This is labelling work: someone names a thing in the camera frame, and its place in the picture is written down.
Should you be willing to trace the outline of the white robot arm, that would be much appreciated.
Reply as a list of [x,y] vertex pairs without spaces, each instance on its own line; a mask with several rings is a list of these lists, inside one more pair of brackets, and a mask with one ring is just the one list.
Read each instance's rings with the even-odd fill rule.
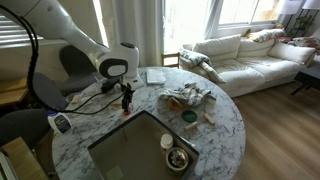
[[127,42],[114,48],[97,43],[79,29],[72,17],[57,0],[0,0],[1,13],[22,26],[29,37],[32,55],[27,83],[30,93],[44,107],[57,111],[44,102],[33,87],[35,67],[39,56],[38,36],[44,39],[61,39],[85,53],[92,65],[106,78],[120,78],[129,92],[141,88],[139,76],[139,50]]

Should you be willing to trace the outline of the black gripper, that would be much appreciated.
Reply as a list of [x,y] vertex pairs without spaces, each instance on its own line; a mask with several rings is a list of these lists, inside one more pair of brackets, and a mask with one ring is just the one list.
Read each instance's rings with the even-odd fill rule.
[[124,93],[124,97],[129,99],[128,101],[125,98],[122,99],[122,109],[127,109],[128,106],[129,107],[132,106],[132,97],[133,97],[134,90],[131,90],[129,87],[122,85],[121,91]]

